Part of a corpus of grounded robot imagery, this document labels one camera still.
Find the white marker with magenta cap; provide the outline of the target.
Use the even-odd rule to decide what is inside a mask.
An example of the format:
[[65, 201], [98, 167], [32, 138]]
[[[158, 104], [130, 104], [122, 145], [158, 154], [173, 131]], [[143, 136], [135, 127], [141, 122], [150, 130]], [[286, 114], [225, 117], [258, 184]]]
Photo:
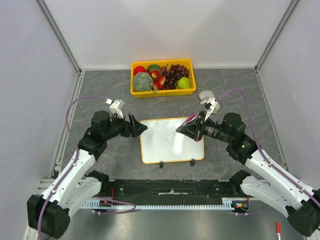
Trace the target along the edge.
[[[186, 125], [187, 123], [189, 123], [190, 121], [192, 121], [194, 118], [196, 117], [195, 114], [191, 114], [181, 125], [180, 127]], [[177, 131], [175, 130], [169, 137], [168, 137], [168, 141], [177, 134]]]

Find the yellow framed whiteboard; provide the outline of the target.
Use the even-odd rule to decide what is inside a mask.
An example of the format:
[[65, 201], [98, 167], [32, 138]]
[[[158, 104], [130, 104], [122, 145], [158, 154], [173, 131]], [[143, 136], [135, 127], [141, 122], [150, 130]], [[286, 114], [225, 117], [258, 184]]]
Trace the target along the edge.
[[144, 164], [199, 161], [205, 157], [205, 142], [173, 132], [187, 117], [142, 120], [147, 130], [140, 135], [141, 160]]

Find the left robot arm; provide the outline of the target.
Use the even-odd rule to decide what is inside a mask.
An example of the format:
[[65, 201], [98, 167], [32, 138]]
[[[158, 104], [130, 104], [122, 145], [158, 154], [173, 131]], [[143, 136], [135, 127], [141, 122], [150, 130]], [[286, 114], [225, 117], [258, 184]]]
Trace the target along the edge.
[[59, 239], [68, 229], [75, 213], [93, 196], [106, 196], [110, 185], [105, 174], [91, 175], [80, 182], [107, 148], [108, 140], [122, 136], [137, 138], [148, 127], [137, 121], [133, 114], [129, 120], [101, 110], [94, 113], [90, 127], [76, 146], [76, 150], [55, 181], [40, 195], [27, 201], [27, 219], [30, 228], [39, 234]]

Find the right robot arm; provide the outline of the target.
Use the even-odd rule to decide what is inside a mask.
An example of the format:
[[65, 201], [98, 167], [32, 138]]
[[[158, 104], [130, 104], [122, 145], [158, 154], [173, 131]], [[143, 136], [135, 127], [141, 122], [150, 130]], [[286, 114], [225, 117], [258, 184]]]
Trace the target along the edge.
[[229, 191], [235, 197], [254, 197], [286, 217], [301, 235], [310, 237], [320, 228], [320, 191], [303, 183], [276, 163], [245, 133], [239, 114], [227, 113], [222, 123], [213, 122], [201, 111], [176, 132], [198, 142], [204, 136], [227, 143], [229, 156], [260, 175], [266, 183], [240, 170], [230, 178]]

